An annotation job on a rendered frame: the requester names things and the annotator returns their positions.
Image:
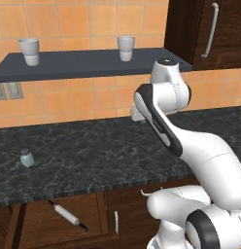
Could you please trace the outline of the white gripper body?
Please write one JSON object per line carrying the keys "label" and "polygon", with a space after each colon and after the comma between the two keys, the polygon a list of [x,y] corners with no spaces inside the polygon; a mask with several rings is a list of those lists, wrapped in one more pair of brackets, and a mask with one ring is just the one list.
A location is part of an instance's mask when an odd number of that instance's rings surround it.
{"label": "white gripper body", "polygon": [[133,105],[132,109],[131,109],[131,119],[134,122],[142,122],[144,121],[146,118],[137,110],[136,106]]}

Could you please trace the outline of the open wooden drawer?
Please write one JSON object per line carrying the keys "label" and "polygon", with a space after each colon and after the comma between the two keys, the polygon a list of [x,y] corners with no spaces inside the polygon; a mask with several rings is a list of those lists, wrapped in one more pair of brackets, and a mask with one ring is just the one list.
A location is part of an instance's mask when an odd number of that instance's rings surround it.
{"label": "open wooden drawer", "polygon": [[120,249],[119,236],[110,231],[102,194],[55,198],[88,227],[72,225],[45,200],[18,204],[4,249]]}

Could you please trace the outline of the white cup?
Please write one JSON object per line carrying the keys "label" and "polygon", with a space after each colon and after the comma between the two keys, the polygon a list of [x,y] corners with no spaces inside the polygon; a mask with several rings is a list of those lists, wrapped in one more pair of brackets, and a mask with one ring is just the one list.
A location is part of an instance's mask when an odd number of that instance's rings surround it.
{"label": "white cup", "polygon": [[132,58],[135,38],[133,36],[120,36],[118,38],[118,47],[120,51],[120,60],[127,62]]}
{"label": "white cup", "polygon": [[37,66],[39,58],[39,40],[37,38],[19,39],[18,44],[28,66]]}

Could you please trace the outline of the dark wood base cabinet door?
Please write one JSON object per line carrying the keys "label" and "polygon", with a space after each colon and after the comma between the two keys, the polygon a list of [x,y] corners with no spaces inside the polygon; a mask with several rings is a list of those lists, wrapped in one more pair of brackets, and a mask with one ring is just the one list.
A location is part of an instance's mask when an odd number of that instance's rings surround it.
{"label": "dark wood base cabinet door", "polygon": [[152,183],[143,186],[127,187],[108,192],[109,225],[115,227],[114,212],[119,216],[120,249],[146,249],[148,242],[156,234],[159,220],[154,219],[147,210],[146,194],[160,188],[172,188],[185,185],[198,185],[194,177]]}

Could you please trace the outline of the dark wood cupboard door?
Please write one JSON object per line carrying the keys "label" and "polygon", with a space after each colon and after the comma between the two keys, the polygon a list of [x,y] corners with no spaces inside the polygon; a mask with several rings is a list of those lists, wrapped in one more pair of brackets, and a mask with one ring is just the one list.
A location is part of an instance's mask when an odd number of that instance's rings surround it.
{"label": "dark wood cupboard door", "polygon": [[[214,8],[220,6],[211,50],[205,53]],[[164,48],[192,70],[241,68],[241,0],[169,0]]]}

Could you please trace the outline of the pale green shaker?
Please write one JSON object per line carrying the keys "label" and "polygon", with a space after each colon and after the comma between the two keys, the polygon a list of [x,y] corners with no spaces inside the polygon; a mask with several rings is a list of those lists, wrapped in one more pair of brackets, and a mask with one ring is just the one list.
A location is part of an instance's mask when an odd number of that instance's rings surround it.
{"label": "pale green shaker", "polygon": [[28,149],[21,150],[20,161],[25,167],[30,167],[35,164],[34,158]]}

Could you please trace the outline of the dark grey wall shelf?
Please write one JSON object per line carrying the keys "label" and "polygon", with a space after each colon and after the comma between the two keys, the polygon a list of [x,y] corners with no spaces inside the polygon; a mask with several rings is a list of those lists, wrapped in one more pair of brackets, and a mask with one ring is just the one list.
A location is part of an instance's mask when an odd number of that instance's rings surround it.
{"label": "dark grey wall shelf", "polygon": [[28,66],[22,53],[9,53],[0,63],[0,83],[150,74],[158,58],[171,58],[181,72],[192,65],[165,48],[135,49],[129,62],[118,50],[39,53],[40,63]]}

